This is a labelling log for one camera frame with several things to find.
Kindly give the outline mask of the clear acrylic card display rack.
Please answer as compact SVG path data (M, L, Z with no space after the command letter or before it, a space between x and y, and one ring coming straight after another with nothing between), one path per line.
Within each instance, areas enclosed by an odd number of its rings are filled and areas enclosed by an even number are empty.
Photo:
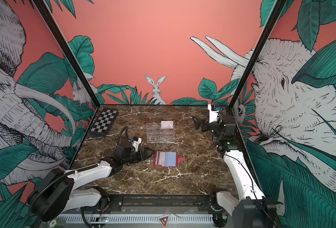
M174 143L175 128L161 129L160 123L146 124L147 143Z

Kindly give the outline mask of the red leather card holder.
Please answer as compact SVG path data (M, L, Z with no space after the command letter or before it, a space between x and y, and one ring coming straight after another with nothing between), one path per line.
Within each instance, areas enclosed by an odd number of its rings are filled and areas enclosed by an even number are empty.
M155 166L155 167L178 167L178 163L185 161L185 157L178 157L177 152L166 152L166 159L164 166Z

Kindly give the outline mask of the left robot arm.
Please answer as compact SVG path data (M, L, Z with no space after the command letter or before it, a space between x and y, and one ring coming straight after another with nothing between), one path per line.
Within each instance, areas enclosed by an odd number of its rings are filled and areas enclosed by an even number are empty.
M153 149L140 146L138 141L124 141L99 163L74 170L53 169L29 195L29 213L48 222L62 212L76 208L83 211L85 207L96 207L105 212L111 206L111 199L102 187L79 188L97 179L111 177L124 165L145 161L154 154Z

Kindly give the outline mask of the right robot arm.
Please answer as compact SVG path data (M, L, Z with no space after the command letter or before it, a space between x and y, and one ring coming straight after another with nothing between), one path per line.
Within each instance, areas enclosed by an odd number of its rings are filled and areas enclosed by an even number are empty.
M276 205L260 190L246 164L234 116L219 114L212 122L196 117L192 119L195 129L211 132L216 137L216 149L229 167L237 188L238 198L229 192L217 192L217 206L232 217L235 228L279 228L275 221Z

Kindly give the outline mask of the magnetic stripe card in holder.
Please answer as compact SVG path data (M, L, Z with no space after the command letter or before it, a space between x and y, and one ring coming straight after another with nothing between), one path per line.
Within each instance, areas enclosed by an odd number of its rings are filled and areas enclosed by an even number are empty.
M166 152L155 152L154 166L164 166L166 159Z

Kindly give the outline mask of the folded black chess board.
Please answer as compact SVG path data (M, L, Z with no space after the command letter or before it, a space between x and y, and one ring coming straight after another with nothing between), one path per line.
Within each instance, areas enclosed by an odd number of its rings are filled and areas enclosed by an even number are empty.
M89 134L106 136L109 133L112 125L114 124L114 121L116 120L118 114L119 112L116 109L104 108L99 117L93 123Z

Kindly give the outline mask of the red warning triangle sticker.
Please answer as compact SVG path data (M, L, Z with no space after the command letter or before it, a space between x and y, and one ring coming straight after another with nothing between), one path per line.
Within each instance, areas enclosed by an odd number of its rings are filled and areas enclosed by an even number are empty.
M163 228L166 228L169 222L169 216L163 216L163 217L159 217L158 221L159 223L162 225Z

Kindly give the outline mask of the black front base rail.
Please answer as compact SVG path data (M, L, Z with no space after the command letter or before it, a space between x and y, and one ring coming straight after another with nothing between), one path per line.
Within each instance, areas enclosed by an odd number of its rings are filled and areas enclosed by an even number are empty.
M96 204L89 199L73 200L65 206L65 211L83 207L93 211L121 211L122 207L197 207L199 211L220 212L234 209L240 200L229 192L214 192L209 195L136 195L136 194L105 194Z

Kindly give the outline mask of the black corner frame post right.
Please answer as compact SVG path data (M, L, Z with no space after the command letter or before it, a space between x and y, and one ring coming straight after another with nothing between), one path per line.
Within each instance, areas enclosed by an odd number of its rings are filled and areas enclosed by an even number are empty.
M248 79L248 77L250 76L251 74L251 71L254 69L254 65L256 63L256 61L258 60L259 58L259 55L261 54L264 46L265 46L265 43L266 41L268 40L272 30L273 30L273 27L275 26L283 8L284 8L284 5L286 4L286 0L277 0L274 2L274 6L271 10L271 13L268 17L268 20L265 24L265 27L261 33L261 36L255 46L255 49L253 50L253 53L251 55L251 58L249 60L249 63L248 65L246 66L245 68L245 71L238 83L238 86L236 88L236 91L234 93L234 95L232 96L232 99L229 103L229 106L228 106L228 109L229 111L231 111L235 105L235 102L237 101L238 99L238 96L240 94L240 92L242 91L244 85L246 84L246 81Z

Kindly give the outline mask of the black corner frame post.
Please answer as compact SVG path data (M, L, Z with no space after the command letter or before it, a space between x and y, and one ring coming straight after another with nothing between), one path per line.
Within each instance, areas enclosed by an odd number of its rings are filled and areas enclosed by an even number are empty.
M72 52L70 46L68 45L64 35L62 34L58 24L56 23L50 9L48 8L47 4L44 1L32 1L33 4L38 9L40 15L42 16L43 20L45 21L46 25L50 29L51 33L53 34L54 38L56 39L59 47L61 48L63 54L67 58L69 64L71 65L73 71L81 80L82 85L84 86L86 92L92 99L92 103L96 108L99 108L100 102L98 101L95 93L93 92L89 82L87 81L86 77L84 76L84 72L82 71L81 66L79 65L74 53Z
M245 68L245 71L238 83L238 86L236 88L236 91L234 93L234 95L232 96L232 99L229 103L229 106L228 106L228 109L229 111L231 111L235 105L235 102L237 101L238 99L238 96L240 94L240 92L242 91L244 85L246 84L246 81L248 79L248 77L250 76L251 74L251 71L254 69L254 65L256 63L256 61L258 60L259 58L259 55L261 54L264 46L265 46L265 43L266 41L268 40L272 30L273 30L273 27L275 26L283 8L284 8L284 5L286 4L286 0L277 0L274 2L274 6L271 10L271 13L268 17L268 20L265 24L265 27L261 33L261 36L255 46L255 49L253 50L253 53L251 55L251 58L249 60L249 63L248 65L246 66Z

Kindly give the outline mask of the black corner frame post left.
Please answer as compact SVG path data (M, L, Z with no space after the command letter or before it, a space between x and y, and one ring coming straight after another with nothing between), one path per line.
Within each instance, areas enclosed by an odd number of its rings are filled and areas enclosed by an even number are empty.
M64 35L62 34L58 24L56 23L50 9L48 8L47 4L44 1L32 1L33 4L38 9L40 15L42 16L43 20L45 21L46 25L50 29L51 33L53 34L54 38L56 39L59 47L61 48L63 54L67 58L69 64L71 65L73 71L81 80L82 85L84 86L86 92L92 99L92 103L96 108L99 108L100 102L98 101L95 93L93 92L89 82L87 81L86 77L84 76L84 72L82 71L81 66L79 65L74 53L72 52L70 46L68 45Z

